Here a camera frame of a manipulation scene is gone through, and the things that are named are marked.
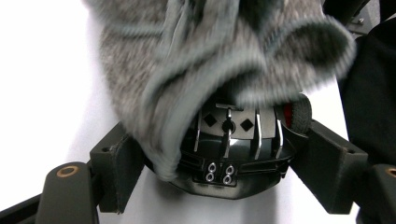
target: red component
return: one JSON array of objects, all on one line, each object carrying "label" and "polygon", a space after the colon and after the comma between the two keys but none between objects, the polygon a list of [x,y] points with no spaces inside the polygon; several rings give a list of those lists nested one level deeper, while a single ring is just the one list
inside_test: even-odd
[{"label": "red component", "polygon": [[292,104],[283,105],[283,114],[285,115],[286,126],[291,127],[291,119],[293,117],[293,106]]}]

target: fuzzy gray cloth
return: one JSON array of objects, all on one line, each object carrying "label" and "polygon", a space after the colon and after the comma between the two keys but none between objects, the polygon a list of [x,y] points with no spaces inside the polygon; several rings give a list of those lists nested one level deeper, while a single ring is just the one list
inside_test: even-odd
[{"label": "fuzzy gray cloth", "polygon": [[242,107],[267,107],[336,75],[355,56],[319,0],[85,0],[106,24],[101,53],[116,113],[162,180],[224,83]]}]

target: black fabric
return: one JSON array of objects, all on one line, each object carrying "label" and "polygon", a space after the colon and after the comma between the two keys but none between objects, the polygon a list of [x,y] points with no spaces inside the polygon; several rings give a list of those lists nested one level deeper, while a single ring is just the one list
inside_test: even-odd
[{"label": "black fabric", "polygon": [[357,39],[358,57],[340,85],[350,141],[396,164],[396,19]]}]

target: white background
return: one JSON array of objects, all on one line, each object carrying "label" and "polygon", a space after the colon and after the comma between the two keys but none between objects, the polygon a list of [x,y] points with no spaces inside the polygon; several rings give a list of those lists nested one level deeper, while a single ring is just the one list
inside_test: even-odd
[{"label": "white background", "polygon": [[[0,211],[39,194],[46,174],[118,122],[98,60],[102,26],[79,0],[0,3]],[[347,138],[335,80],[308,91],[314,119]],[[101,223],[355,223],[328,215],[292,170],[276,187],[228,201],[192,196],[144,170],[121,216]]]}]

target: black plastic bracket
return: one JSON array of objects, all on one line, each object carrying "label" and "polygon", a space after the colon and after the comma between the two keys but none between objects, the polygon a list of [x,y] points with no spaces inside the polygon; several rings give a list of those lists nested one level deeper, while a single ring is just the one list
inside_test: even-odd
[{"label": "black plastic bracket", "polygon": [[87,164],[70,162],[48,173],[35,223],[99,223]]},{"label": "black plastic bracket", "polygon": [[323,12],[346,25],[370,0],[326,0]]},{"label": "black plastic bracket", "polygon": [[396,167],[378,164],[356,182],[355,201],[361,207],[358,224],[396,223]]},{"label": "black plastic bracket", "polygon": [[145,155],[137,142],[116,125],[91,150],[92,173],[99,175],[104,213],[123,213],[145,166]]},{"label": "black plastic bracket", "polygon": [[291,168],[328,213],[349,214],[353,179],[367,167],[367,153],[317,121],[307,135],[308,145],[296,154]]},{"label": "black plastic bracket", "polygon": [[346,28],[357,35],[367,35],[373,29],[370,14],[367,7],[361,9],[360,13],[352,18]]}]

